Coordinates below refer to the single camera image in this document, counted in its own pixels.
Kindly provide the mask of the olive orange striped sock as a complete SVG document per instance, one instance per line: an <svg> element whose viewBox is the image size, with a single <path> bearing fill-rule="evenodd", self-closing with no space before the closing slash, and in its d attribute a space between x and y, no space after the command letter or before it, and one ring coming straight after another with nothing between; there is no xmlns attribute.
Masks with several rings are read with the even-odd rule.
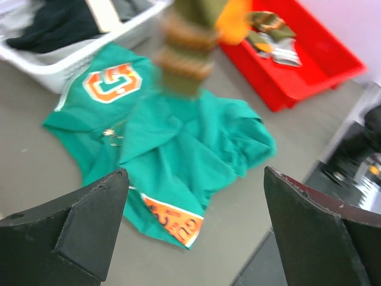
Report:
<svg viewBox="0 0 381 286"><path fill-rule="evenodd" d="M246 17L252 28L246 39L257 51L271 53L273 51L271 43L296 37L296 33L284 19L274 12L252 11Z"/></svg>

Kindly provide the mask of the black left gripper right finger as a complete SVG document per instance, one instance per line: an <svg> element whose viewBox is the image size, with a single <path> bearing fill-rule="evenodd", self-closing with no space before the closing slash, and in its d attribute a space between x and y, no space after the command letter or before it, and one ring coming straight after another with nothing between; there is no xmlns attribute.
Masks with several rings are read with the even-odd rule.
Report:
<svg viewBox="0 0 381 286"><path fill-rule="evenodd" d="M380 215L272 168L264 192L288 285L380 285Z"/></svg>

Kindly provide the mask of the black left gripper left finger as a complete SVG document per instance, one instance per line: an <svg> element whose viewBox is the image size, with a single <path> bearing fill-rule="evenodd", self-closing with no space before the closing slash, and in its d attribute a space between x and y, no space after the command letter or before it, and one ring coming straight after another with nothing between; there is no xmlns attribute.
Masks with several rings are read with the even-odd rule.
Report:
<svg viewBox="0 0 381 286"><path fill-rule="evenodd" d="M129 190L124 169L1 219L1 285L100 285Z"/></svg>

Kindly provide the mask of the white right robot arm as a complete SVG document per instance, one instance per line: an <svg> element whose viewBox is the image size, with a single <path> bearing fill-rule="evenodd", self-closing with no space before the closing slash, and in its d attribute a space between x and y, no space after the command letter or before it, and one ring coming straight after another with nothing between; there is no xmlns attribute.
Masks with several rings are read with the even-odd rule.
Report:
<svg viewBox="0 0 381 286"><path fill-rule="evenodd" d="M380 213L380 85L372 82L305 181L310 188Z"/></svg>

